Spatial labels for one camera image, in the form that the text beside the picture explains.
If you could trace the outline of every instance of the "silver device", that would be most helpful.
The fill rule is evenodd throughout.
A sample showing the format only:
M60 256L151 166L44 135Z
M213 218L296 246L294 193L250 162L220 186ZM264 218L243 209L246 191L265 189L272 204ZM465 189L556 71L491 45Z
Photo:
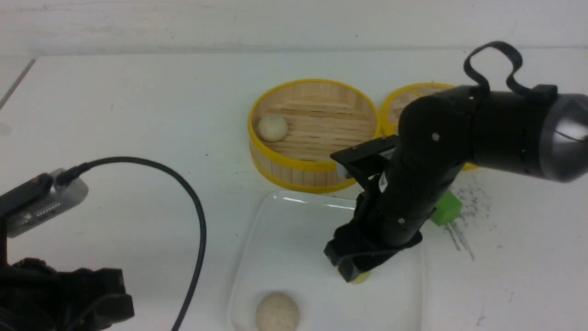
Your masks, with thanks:
M88 186L77 178L59 186L55 178L65 169L41 174L0 196L0 217L6 219L6 235L14 238L80 204Z

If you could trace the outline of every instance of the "clear plastic tray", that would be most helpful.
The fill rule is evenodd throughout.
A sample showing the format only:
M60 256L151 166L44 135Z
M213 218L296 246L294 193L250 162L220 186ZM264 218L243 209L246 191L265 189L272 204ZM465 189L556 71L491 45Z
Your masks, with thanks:
M354 207L354 201L292 191L263 202L229 302L234 331L257 330L257 305L271 292L287 293L297 302L297 331L421 329L421 245L400 252L357 285L345 283L323 254Z

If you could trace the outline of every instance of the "black strap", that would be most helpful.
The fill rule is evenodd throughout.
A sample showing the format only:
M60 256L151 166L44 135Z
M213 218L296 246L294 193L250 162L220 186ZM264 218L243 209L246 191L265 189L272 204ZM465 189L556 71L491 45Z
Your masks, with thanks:
M505 43L504 41L492 41L486 45L482 45L476 49L466 58L465 62L463 63L463 70L466 72L466 75L473 79L478 85L480 86L480 92L482 94L488 94L490 92L490 84L486 77L482 76L479 72L477 72L474 68L472 68L472 64L470 63L470 59L472 56L478 54L479 52L483 51L484 49L491 47L502 54L504 54L513 64L513 70L510 72L510 75L506 78L506 86L510 88L516 94L524 95L527 97L532 97L535 92L528 87L524 87L520 85L515 80L515 73L523 66L523 57L516 50L515 47Z

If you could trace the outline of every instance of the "plastic container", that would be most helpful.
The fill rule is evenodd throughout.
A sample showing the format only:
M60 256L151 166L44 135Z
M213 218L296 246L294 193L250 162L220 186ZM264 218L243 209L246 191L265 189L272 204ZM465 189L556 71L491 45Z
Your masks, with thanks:
M266 114L288 122L288 135L268 143L257 123ZM249 146L255 167L283 188L310 193L338 191L355 181L339 178L329 155L380 136L374 103L359 90L329 80L299 80L272 88L251 109Z
M345 283L323 254L354 207L351 200L292 191L263 202L230 298L234 331L257 331L257 305L272 292L298 304L297 331L421 330L423 245L401 251L362 284Z

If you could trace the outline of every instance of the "black cable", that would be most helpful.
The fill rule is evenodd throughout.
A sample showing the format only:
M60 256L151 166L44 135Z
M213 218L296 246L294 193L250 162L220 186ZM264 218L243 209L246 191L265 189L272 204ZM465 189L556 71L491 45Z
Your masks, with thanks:
M562 137L564 137L566 139L577 141L578 143L588 143L588 135L585 136L584 139L578 139L578 138L571 137L565 133L561 133L557 130L554 130L554 132L557 133L558 135L561 135Z
M200 246L198 249L198 258L196 259L196 267L194 268L194 274L192 275L192 280L190 281L188 292L186 293L186 297L184 299L182 307L180 308L180 312L178 314L178 317L176 318L176 322L173 324L172 327L172 331L178 331L180 325L182 325L184 317L186 316L186 312L188 311L190 302L192 301L194 291L196 290L196 284L198 283L198 278L200 277L200 271L202 270L202 262L204 261L204 251L206 249L206 220L204 218L204 210L202 209L202 203L200 202L200 199L198 198L198 195L196 194L194 189L190 186L190 184L188 184L188 182L182 176L180 176L180 174L161 163L157 163L138 157L107 157L96 161L82 163L77 167L73 167L61 173L57 176L55 181L58 185L67 185L71 183L74 179L78 178L81 174L85 173L86 171L94 167L112 163L142 164L143 166L152 167L161 170L166 174L169 174L180 183L180 185L184 188L184 190L186 190L186 192L188 192L190 198L192 198L192 201L194 202L194 206L196 206L196 213L198 214L198 221L200 223Z

